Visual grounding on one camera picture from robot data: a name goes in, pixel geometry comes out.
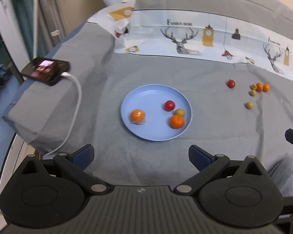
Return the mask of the red tomato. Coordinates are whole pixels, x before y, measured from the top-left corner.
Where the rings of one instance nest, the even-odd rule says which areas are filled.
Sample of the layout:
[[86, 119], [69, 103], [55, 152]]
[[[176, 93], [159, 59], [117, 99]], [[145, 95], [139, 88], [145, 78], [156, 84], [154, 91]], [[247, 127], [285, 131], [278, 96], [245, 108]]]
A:
[[233, 89], [236, 86], [236, 82], [232, 79], [228, 80], [227, 86], [231, 89]]
[[168, 112], [175, 109], [175, 103], [172, 100], [168, 100], [164, 103], [164, 109]]

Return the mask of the orange in plate front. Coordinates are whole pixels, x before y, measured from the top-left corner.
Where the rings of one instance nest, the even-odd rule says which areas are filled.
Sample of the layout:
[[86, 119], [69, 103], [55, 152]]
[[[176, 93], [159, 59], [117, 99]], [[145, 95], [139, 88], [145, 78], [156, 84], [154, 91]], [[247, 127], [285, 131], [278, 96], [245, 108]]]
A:
[[179, 129], [185, 124], [185, 119], [182, 115], [173, 115], [169, 121], [171, 128]]

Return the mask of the green fruit in plate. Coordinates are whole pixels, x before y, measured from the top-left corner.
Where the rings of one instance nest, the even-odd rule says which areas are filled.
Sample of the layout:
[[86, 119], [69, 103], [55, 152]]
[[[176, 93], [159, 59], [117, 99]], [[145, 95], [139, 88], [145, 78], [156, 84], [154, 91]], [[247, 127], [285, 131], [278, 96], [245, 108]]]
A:
[[180, 116], [184, 117], [186, 115], [186, 112], [183, 109], [179, 108], [179, 109], [175, 110], [175, 115], [180, 115]]

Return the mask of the grey bed sheet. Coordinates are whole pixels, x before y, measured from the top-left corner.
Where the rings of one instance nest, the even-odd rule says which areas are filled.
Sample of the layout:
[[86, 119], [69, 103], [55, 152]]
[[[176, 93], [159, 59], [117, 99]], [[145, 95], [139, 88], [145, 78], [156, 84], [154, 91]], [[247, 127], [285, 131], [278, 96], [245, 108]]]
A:
[[93, 23], [51, 57], [70, 62], [55, 86], [27, 80], [4, 119], [41, 153], [91, 144], [88, 173], [112, 184], [170, 185], [197, 173], [195, 144], [234, 160], [259, 158], [283, 195], [293, 195], [293, 81], [261, 68], [114, 52]]

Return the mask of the small yellow-green fruit lone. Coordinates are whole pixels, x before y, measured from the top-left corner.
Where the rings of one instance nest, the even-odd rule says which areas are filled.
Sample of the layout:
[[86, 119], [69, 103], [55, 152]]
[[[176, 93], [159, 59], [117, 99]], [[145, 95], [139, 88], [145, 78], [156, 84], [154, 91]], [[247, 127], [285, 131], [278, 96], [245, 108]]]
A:
[[253, 106], [254, 106], [253, 103], [250, 102], [250, 101], [246, 103], [246, 108], [247, 108], [247, 109], [252, 109]]

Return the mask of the wrapped orange in plate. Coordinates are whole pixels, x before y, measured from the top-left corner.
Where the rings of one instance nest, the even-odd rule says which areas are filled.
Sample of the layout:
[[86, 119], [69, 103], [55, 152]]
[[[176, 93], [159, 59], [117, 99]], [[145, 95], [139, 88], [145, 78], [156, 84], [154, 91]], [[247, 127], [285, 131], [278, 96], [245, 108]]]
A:
[[146, 114], [141, 109], [135, 109], [130, 114], [130, 120], [133, 124], [143, 124], [146, 118]]

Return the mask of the yellow-green fruit middle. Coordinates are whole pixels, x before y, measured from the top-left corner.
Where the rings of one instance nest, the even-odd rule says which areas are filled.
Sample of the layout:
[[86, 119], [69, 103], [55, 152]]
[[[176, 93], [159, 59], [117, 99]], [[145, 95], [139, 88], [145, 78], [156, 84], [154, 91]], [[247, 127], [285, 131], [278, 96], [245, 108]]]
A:
[[251, 91], [249, 92], [249, 95], [251, 95], [252, 97], [254, 97], [254, 96], [256, 95], [256, 91], [255, 91], [255, 90], [251, 90]]

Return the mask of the blue plastic plate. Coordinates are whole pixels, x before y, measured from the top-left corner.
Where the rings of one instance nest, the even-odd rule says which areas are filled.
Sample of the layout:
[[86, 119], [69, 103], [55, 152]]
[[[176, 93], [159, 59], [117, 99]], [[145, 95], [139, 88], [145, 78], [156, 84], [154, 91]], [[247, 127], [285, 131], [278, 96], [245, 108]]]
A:
[[[186, 112], [185, 124], [182, 128], [171, 128], [169, 121], [174, 110], [168, 112], [164, 103], [172, 100], [176, 108]], [[135, 109], [145, 112], [143, 124], [133, 124], [130, 114]], [[188, 99], [178, 90], [159, 84], [150, 84], [137, 87], [130, 91], [123, 99], [120, 114], [126, 128], [135, 136], [154, 142], [168, 141], [184, 133], [191, 124], [193, 111]]]

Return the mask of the small yellow-green fruit near kumquats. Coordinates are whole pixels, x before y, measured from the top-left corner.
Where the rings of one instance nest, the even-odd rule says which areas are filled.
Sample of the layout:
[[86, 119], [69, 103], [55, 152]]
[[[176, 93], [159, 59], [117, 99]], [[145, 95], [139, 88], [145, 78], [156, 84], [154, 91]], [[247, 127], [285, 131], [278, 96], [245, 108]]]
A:
[[252, 84], [250, 87], [251, 87], [252, 90], [257, 90], [257, 85], [256, 84]]

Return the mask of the orange kumquat left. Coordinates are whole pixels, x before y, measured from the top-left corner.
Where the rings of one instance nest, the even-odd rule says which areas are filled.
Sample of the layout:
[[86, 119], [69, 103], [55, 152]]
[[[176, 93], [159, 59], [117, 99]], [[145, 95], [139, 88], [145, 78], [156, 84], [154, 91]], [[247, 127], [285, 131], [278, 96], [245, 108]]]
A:
[[257, 91], [257, 92], [262, 92], [262, 91], [263, 91], [263, 87], [264, 87], [264, 86], [263, 86], [262, 83], [260, 83], [260, 82], [257, 83], [257, 84], [256, 84], [256, 91]]

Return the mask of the orange kumquat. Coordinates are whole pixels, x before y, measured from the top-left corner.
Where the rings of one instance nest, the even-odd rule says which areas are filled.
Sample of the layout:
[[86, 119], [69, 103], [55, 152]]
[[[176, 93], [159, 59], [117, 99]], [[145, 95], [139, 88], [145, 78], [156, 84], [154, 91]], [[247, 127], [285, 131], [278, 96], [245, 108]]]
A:
[[257, 91], [257, 92], [262, 92], [262, 91], [263, 91], [263, 87], [264, 87], [264, 86], [263, 86], [262, 83], [260, 83], [260, 82], [257, 83], [257, 84], [256, 84], [256, 91]]
[[270, 85], [269, 84], [263, 85], [263, 91], [264, 92], [269, 92], [269, 90], [270, 90]]

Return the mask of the orange kumquat right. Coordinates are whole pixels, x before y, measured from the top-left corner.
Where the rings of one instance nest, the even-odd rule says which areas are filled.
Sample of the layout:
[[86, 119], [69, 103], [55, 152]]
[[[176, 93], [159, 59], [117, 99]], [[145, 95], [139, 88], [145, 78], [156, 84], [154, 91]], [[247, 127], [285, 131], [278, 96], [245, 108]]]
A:
[[263, 91], [264, 92], [269, 92], [269, 90], [270, 90], [270, 85], [269, 84], [263, 85]]

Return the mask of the black smartphone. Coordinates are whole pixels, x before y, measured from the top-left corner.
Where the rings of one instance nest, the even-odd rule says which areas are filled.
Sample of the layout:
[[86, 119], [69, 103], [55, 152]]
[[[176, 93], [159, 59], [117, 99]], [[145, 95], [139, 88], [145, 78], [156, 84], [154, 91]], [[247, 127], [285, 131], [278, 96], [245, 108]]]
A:
[[62, 73], [69, 71], [70, 63], [68, 61], [37, 57], [24, 67], [21, 75], [53, 86], [61, 80]]

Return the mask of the printed white quilt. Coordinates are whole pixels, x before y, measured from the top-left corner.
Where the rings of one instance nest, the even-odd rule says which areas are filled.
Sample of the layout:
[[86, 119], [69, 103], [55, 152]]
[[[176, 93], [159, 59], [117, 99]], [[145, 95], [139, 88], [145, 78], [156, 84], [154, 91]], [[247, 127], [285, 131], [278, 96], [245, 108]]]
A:
[[265, 27], [189, 10], [136, 10], [122, 0], [88, 19], [114, 38], [116, 53], [246, 63], [293, 81], [293, 40]]

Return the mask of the grey curtain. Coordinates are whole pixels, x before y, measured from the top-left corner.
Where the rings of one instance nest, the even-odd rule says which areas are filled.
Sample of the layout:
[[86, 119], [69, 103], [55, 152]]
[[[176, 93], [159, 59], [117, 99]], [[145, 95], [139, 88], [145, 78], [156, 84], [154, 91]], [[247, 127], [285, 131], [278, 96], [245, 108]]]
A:
[[33, 58], [49, 53], [65, 36], [57, 0], [33, 0]]

